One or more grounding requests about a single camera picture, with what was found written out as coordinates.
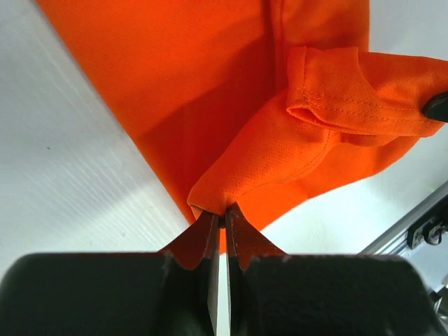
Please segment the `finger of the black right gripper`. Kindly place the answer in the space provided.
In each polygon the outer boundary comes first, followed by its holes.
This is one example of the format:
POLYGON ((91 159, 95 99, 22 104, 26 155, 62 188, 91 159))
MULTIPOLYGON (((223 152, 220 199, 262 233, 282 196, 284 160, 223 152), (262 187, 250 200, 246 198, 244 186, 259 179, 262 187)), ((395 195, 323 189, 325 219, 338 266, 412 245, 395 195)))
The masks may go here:
POLYGON ((441 123, 448 122, 448 93, 439 92, 432 96, 427 96, 422 100, 420 114, 433 121, 441 123))

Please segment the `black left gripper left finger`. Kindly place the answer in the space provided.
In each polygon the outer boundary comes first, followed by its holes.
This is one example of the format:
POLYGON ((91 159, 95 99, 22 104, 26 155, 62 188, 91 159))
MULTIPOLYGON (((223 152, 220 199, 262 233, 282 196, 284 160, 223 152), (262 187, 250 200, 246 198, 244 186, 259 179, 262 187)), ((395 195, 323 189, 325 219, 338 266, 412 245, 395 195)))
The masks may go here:
POLYGON ((219 217, 157 252, 34 253, 1 280, 2 335, 215 335, 219 217))

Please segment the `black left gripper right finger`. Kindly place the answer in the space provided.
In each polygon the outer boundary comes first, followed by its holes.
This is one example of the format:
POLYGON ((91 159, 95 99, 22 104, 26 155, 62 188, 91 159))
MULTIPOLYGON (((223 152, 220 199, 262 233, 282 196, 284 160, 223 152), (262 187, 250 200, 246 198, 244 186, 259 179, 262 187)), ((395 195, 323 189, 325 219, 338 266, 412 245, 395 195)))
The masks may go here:
POLYGON ((225 214, 232 335, 441 335, 421 277, 393 255, 292 255, 225 214))

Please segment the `orange t shirt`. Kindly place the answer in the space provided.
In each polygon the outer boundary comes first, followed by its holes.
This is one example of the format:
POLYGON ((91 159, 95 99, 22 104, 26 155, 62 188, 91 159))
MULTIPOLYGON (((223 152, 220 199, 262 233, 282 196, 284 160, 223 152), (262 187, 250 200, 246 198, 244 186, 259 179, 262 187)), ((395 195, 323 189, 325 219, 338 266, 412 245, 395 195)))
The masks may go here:
POLYGON ((442 121, 447 63, 370 52, 367 1, 40 1, 184 216, 262 229, 442 121))

